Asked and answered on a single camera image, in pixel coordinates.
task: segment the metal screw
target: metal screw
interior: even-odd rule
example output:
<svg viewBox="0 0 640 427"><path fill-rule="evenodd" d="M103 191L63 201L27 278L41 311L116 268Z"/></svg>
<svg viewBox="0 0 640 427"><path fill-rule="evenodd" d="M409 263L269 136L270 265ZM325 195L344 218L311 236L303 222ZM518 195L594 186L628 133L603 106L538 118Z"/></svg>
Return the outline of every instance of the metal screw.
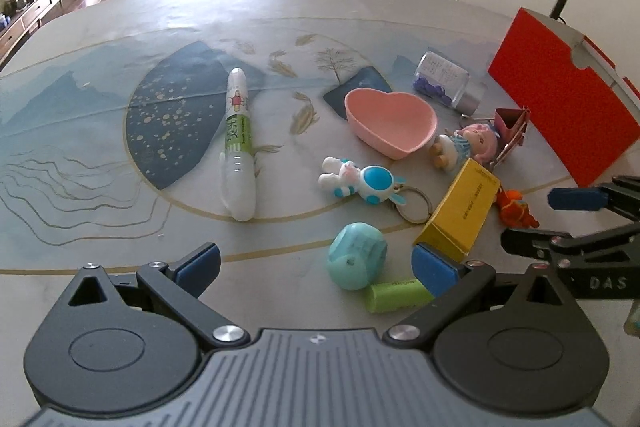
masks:
<svg viewBox="0 0 640 427"><path fill-rule="evenodd" d="M326 336L318 333L317 335L314 335L311 338L309 338L309 341L313 344L316 344L316 346L319 346L320 344L326 342Z"/></svg>
<svg viewBox="0 0 640 427"><path fill-rule="evenodd" d="M244 330L235 324L227 324L213 330L213 338L220 342L235 342L244 337Z"/></svg>
<svg viewBox="0 0 640 427"><path fill-rule="evenodd" d="M420 330L411 324L398 324L388 329L387 333L395 341L414 341L420 336Z"/></svg>

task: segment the green label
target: green label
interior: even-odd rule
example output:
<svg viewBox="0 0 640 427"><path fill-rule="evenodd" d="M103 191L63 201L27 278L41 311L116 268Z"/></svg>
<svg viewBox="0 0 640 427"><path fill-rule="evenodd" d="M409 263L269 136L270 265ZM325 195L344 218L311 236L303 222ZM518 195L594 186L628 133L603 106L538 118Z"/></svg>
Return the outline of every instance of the green label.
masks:
<svg viewBox="0 0 640 427"><path fill-rule="evenodd" d="M233 114L226 119L226 153L253 152L251 122L244 114Z"/></svg>

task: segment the drawer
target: drawer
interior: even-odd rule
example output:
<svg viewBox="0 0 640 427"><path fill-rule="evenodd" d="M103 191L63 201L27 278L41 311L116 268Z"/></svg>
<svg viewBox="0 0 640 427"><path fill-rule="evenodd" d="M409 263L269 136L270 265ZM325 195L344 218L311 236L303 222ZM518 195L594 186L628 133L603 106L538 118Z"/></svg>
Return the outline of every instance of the drawer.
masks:
<svg viewBox="0 0 640 427"><path fill-rule="evenodd" d="M51 0L37 0L31 6L27 8L27 11L22 15L22 22L24 27L28 28L33 24L40 14L44 12L49 6L51 6Z"/></svg>
<svg viewBox="0 0 640 427"><path fill-rule="evenodd" d="M0 57L4 57L11 46L20 40L23 33L24 27L22 26L22 20L17 20L9 29L0 33Z"/></svg>

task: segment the tree illustration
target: tree illustration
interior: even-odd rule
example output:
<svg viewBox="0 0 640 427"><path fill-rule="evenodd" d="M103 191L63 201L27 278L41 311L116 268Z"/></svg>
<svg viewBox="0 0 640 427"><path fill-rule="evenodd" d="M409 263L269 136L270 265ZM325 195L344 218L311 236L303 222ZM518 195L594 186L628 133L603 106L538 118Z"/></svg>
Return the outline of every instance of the tree illustration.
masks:
<svg viewBox="0 0 640 427"><path fill-rule="evenodd" d="M316 55L316 64L320 71L333 71L339 86L342 84L340 71L351 71L355 67L355 61L348 52L332 48L319 52Z"/></svg>

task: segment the green battery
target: green battery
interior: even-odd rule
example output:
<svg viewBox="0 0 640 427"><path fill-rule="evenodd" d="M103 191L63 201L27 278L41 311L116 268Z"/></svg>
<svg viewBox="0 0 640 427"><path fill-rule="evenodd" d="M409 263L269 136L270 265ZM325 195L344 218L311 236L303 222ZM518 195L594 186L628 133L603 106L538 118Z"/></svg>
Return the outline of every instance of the green battery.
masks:
<svg viewBox="0 0 640 427"><path fill-rule="evenodd" d="M370 313L385 313L424 306L434 299L420 281L389 282L372 284L365 290L365 306Z"/></svg>

